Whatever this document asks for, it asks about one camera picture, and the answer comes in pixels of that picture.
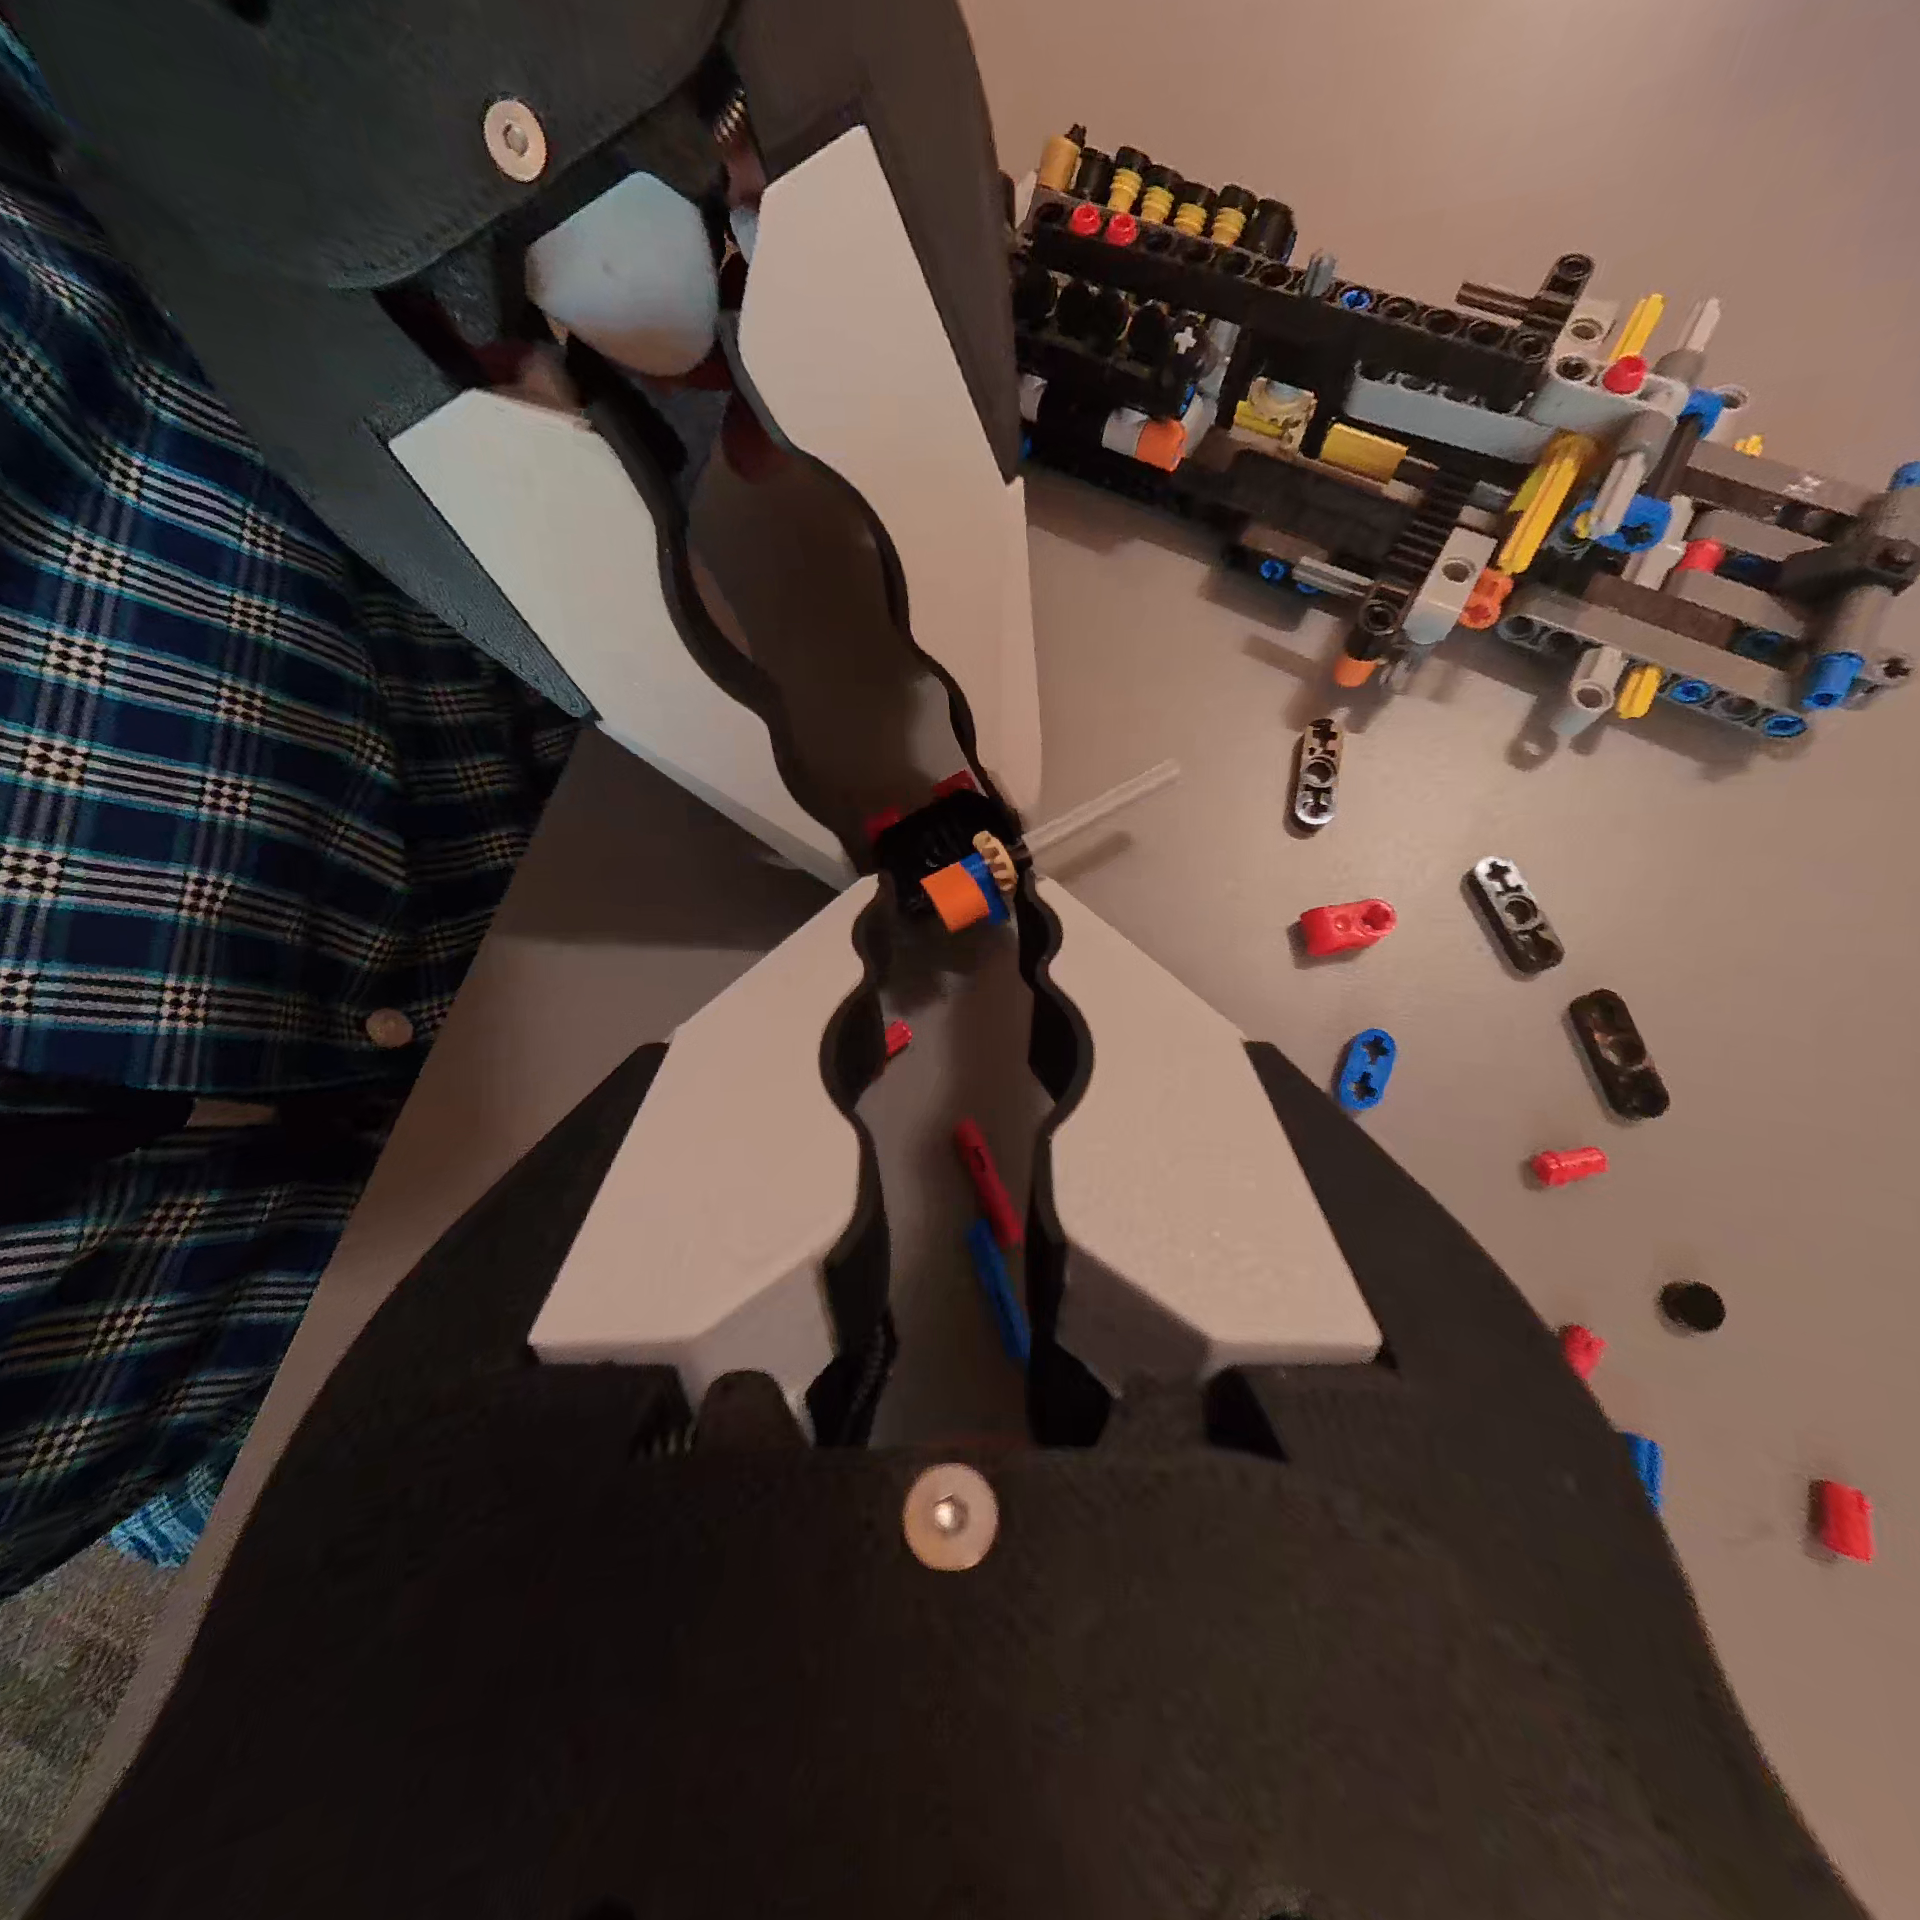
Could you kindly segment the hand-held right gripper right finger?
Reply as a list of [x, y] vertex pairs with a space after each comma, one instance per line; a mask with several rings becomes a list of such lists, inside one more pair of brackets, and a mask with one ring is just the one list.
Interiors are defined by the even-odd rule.
[[1093, 1444], [1138, 1382], [1375, 1360], [1237, 1023], [1057, 880], [1021, 880], [1020, 968], [1049, 1096], [1023, 1246], [1036, 1440]]

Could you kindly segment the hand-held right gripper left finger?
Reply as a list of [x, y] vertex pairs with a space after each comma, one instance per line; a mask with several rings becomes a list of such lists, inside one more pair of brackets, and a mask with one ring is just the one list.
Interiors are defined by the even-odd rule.
[[884, 1062], [889, 880], [854, 880], [667, 1041], [532, 1324], [539, 1360], [667, 1368], [687, 1408], [772, 1379], [859, 1444], [895, 1350], [892, 1235], [858, 1100]]

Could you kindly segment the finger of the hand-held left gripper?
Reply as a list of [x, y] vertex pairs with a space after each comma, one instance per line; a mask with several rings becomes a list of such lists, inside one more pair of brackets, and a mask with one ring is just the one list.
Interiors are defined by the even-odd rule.
[[965, 697], [999, 793], [1030, 809], [1043, 726], [1023, 480], [999, 469], [863, 126], [765, 188], [738, 342], [774, 427], [875, 509], [911, 639]]
[[830, 887], [843, 840], [793, 795], [763, 672], [709, 611], [687, 543], [699, 469], [682, 375], [717, 345], [717, 268], [693, 198], [628, 173], [511, 264], [546, 342], [390, 444], [599, 728]]

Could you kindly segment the small black orange lego subassembly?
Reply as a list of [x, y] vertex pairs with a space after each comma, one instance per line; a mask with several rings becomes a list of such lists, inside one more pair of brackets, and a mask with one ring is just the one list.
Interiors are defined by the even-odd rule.
[[1012, 916], [1021, 872], [1037, 853], [1103, 824], [1179, 781], [1182, 772], [1179, 760], [1163, 759], [1029, 827], [1007, 799], [963, 768], [914, 804], [873, 809], [861, 829], [873, 871], [894, 884], [910, 918], [935, 918], [948, 933], [999, 925]]

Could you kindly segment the lego vehicle chassis model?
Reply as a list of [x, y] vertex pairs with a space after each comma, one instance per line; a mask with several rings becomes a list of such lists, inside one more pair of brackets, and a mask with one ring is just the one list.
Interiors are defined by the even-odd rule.
[[1297, 255], [1286, 203], [1057, 135], [1014, 192], [1021, 457], [1206, 526], [1349, 611], [1343, 689], [1491, 633], [1557, 665], [1559, 735], [1666, 704], [1759, 740], [1915, 683], [1915, 463], [1855, 486], [1738, 436], [1722, 304], [1447, 301]]

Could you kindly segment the red lego axle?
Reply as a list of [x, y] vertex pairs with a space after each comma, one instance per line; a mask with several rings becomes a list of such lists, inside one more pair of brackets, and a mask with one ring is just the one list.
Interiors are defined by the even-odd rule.
[[1001, 1180], [989, 1143], [974, 1118], [959, 1118], [950, 1129], [954, 1151], [966, 1172], [975, 1206], [993, 1239], [1004, 1252], [1023, 1247], [1023, 1213]]

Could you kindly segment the blue lego axle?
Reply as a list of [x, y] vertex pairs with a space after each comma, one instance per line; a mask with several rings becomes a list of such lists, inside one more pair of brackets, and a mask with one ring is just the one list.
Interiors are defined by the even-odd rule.
[[974, 1216], [966, 1225], [966, 1256], [971, 1261], [981, 1297], [985, 1300], [995, 1332], [1006, 1358], [1023, 1372], [1030, 1358], [1030, 1332], [1006, 1255], [993, 1222]]

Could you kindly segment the blue plaid shirt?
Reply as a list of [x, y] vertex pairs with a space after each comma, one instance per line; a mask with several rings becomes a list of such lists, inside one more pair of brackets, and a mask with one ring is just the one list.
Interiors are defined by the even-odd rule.
[[580, 721], [261, 462], [3, 71], [12, 1600], [193, 1555]]

